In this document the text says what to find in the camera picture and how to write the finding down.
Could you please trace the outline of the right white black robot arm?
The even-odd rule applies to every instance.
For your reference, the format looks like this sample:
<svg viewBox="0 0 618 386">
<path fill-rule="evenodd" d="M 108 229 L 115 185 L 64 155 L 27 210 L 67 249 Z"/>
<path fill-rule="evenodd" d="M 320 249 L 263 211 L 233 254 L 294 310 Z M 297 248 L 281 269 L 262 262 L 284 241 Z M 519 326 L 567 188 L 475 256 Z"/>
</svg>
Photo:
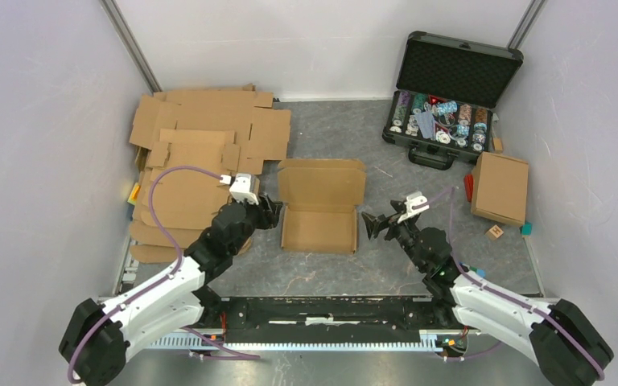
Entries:
<svg viewBox="0 0 618 386">
<path fill-rule="evenodd" d="M 428 203 L 390 204 L 389 216 L 362 213 L 367 236 L 398 243 L 436 301 L 432 315 L 439 326 L 460 323 L 492 336 L 534 362 L 552 385 L 604 380 L 613 350 L 577 305 L 534 300 L 491 283 L 455 259 L 444 230 L 418 227 Z"/>
</svg>

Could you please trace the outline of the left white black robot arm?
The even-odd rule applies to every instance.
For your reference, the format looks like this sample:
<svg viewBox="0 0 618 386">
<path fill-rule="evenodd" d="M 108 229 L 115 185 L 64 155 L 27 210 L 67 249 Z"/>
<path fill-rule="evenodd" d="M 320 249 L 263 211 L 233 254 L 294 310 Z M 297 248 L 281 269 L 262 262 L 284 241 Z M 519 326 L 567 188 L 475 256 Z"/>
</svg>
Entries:
<svg viewBox="0 0 618 386">
<path fill-rule="evenodd" d="M 255 231 L 278 225 L 282 207 L 266 194 L 256 203 L 227 203 L 166 269 L 102 304 L 88 298 L 77 305 L 59 345 L 68 381 L 107 385 L 156 339 L 195 323 L 214 326 L 220 305 L 198 294 L 232 266 Z"/>
</svg>

